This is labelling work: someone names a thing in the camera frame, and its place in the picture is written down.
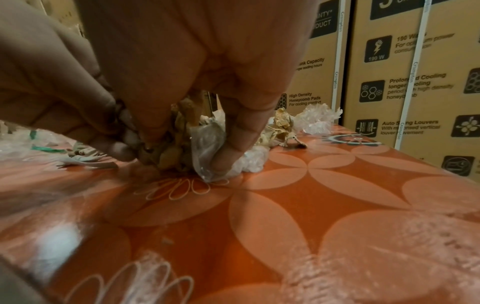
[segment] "hand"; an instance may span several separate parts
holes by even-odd
[[[108,81],[141,136],[158,140],[190,88],[220,95],[223,172],[258,139],[313,29],[315,0],[78,0]]]
[[[47,129],[119,160],[115,100],[89,42],[25,3],[0,3],[0,119]]]

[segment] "orange floral tablecloth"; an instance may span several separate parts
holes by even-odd
[[[212,184],[0,162],[0,252],[66,303],[480,302],[476,184],[343,127],[304,140]]]

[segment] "black icon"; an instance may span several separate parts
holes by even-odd
[[[280,108],[284,108],[284,109],[287,108],[287,95],[286,94],[281,95],[280,99],[278,100],[278,104],[276,105],[275,110],[278,110]]]
[[[370,39],[366,42],[365,62],[386,60],[390,57],[392,36]]]
[[[355,130],[364,136],[375,137],[377,136],[378,126],[378,119],[359,119],[356,121]]]
[[[455,118],[452,137],[480,137],[480,114],[460,115]]]
[[[460,176],[469,176],[474,166],[473,156],[446,156],[441,167]]]
[[[316,14],[315,27],[310,38],[328,35],[337,31],[339,5],[339,0],[330,0],[320,4]]]
[[[465,94],[480,93],[480,68],[476,68],[470,71],[468,79],[466,80]]]
[[[384,98],[385,80],[369,81],[361,84],[360,102],[380,101]]]
[[[437,4],[444,1],[448,0],[433,0],[431,3]],[[424,3],[425,1],[422,0],[372,0],[370,20],[419,9],[424,6]]]

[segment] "skin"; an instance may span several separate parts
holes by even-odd
[[[220,95],[225,172],[259,137],[304,54],[316,0],[77,0],[106,79],[147,143],[189,89]]]
[[[0,120],[47,129],[119,160],[115,100],[89,42],[17,0],[0,2]]]

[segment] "orange table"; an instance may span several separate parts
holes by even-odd
[[[67,303],[479,303],[479,187],[334,132],[212,184],[1,162],[1,253]]]

